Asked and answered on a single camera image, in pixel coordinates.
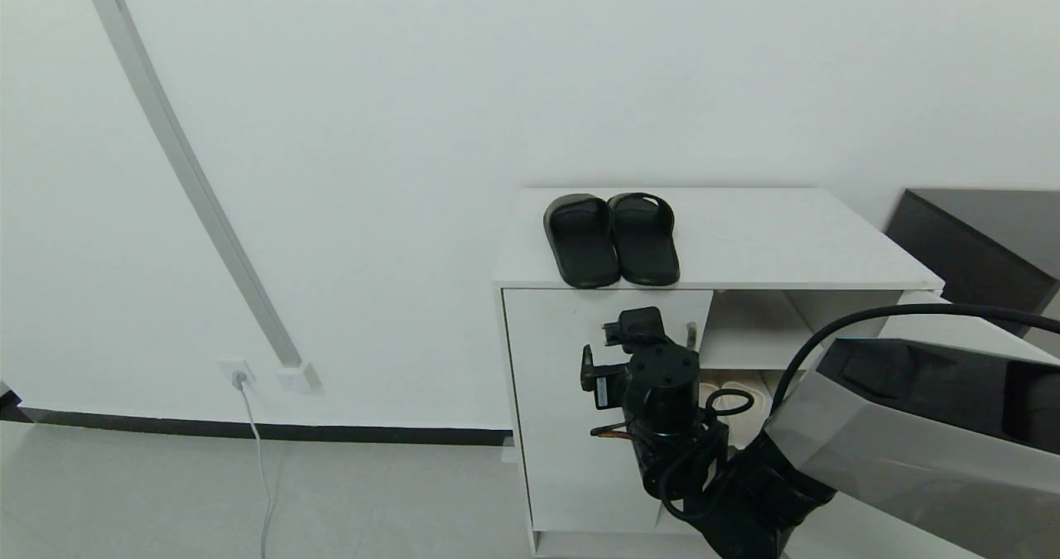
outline white cabinet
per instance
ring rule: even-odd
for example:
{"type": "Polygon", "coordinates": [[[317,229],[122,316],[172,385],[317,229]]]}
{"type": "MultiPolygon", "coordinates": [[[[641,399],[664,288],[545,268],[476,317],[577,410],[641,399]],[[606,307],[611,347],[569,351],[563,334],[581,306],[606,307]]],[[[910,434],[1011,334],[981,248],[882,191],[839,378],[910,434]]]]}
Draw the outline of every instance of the white cabinet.
{"type": "MultiPolygon", "coordinates": [[[[619,347],[604,347],[601,330],[621,311],[658,307],[667,334],[678,343],[686,342],[688,325],[694,324],[705,380],[755,374],[772,391],[779,371],[814,330],[862,309],[936,300],[943,285],[819,189],[626,191],[652,193],[673,208],[678,283],[647,289],[620,281],[578,291],[560,279],[542,214],[561,195],[590,192],[606,199],[620,192],[614,189],[523,190],[494,273],[528,531],[538,556],[711,556],[699,535],[644,493],[628,441],[588,434],[622,420],[620,409],[597,410],[578,379],[583,345],[593,346],[597,365],[628,360],[619,347]]],[[[1013,353],[1011,345],[1030,357],[1041,354],[985,321],[953,319],[960,320],[967,322],[949,332],[956,334],[949,339],[941,336],[943,343],[970,342],[1013,353]]],[[[940,317],[924,322],[901,317],[868,321],[844,334],[876,336],[882,330],[883,335],[939,342],[939,331],[952,325],[940,317]]],[[[771,402],[767,396],[763,400],[771,402]]],[[[809,535],[797,531],[793,539],[791,548],[800,554],[792,557],[835,556],[812,542],[827,541],[827,532],[810,536],[812,526],[806,527],[809,535]]],[[[856,532],[868,526],[850,527],[856,532]]]]}
{"type": "Polygon", "coordinates": [[[638,474],[629,442],[589,437],[594,426],[621,422],[622,410],[597,410],[593,396],[582,391],[578,379],[582,346],[593,346],[597,365],[626,362],[620,346],[604,347],[600,328],[624,309],[640,307],[658,307],[667,334],[684,342],[687,324],[702,326],[707,318],[711,296],[710,291],[695,290],[504,292],[535,529],[655,529],[659,502],[644,494],[639,476],[629,481],[638,474]]]}

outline white wall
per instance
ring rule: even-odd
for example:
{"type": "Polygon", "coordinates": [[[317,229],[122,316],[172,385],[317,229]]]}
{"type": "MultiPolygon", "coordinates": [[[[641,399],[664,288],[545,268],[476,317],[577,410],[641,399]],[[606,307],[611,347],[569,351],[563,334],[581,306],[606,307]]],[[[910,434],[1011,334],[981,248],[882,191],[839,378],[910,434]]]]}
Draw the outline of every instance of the white wall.
{"type": "MultiPolygon", "coordinates": [[[[489,275],[519,186],[817,184],[878,225],[903,186],[1060,188],[1060,0],[127,1],[326,387],[263,392],[276,421],[507,426],[489,275]]],[[[212,357],[243,354],[259,372],[276,360],[90,4],[16,5],[3,221],[33,233],[4,233],[5,289],[19,282],[5,290],[6,381],[34,405],[237,418],[212,357]],[[86,117],[100,125],[82,129],[86,117]],[[126,212],[99,217],[107,206],[126,212]],[[84,247],[94,254],[65,257],[84,247]],[[163,255],[175,249],[188,252],[163,255]],[[57,287],[56,270],[112,281],[57,287]],[[173,275],[209,284],[170,293],[181,327],[163,338],[142,310],[173,275]],[[104,293],[113,303],[93,304],[104,293]],[[87,346],[51,322],[70,305],[110,329],[87,346]],[[54,385],[86,353],[100,360],[77,372],[83,390],[54,385]],[[144,369],[154,354],[180,362],[144,369]],[[138,391],[179,383],[193,397],[107,385],[129,373],[138,391]]]]}

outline cabinet shelf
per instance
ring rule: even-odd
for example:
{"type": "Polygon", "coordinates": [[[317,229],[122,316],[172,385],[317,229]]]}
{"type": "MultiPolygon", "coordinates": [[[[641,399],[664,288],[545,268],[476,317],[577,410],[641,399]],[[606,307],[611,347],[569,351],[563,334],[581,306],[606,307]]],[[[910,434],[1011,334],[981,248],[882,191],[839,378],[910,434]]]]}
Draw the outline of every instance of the cabinet shelf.
{"type": "Polygon", "coordinates": [[[812,334],[783,291],[719,292],[703,333],[700,366],[783,369],[812,334]]]}

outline floor tile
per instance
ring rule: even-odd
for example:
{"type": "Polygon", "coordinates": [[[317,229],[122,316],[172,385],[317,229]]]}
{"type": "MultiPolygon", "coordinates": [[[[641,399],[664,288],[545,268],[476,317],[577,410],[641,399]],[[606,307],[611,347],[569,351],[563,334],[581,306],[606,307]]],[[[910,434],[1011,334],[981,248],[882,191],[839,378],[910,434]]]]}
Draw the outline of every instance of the floor tile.
{"type": "Polygon", "coordinates": [[[357,559],[525,559],[514,465],[496,449],[398,446],[357,559]]]}
{"type": "Polygon", "coordinates": [[[73,559],[50,542],[47,528],[36,529],[18,517],[0,511],[0,557],[3,559],[73,559]]]}
{"type": "MultiPolygon", "coordinates": [[[[265,441],[277,491],[270,554],[352,557],[391,454],[265,441]]],[[[2,469],[4,507],[47,524],[77,557],[258,556],[265,501],[253,440],[37,425],[2,469]]]]}

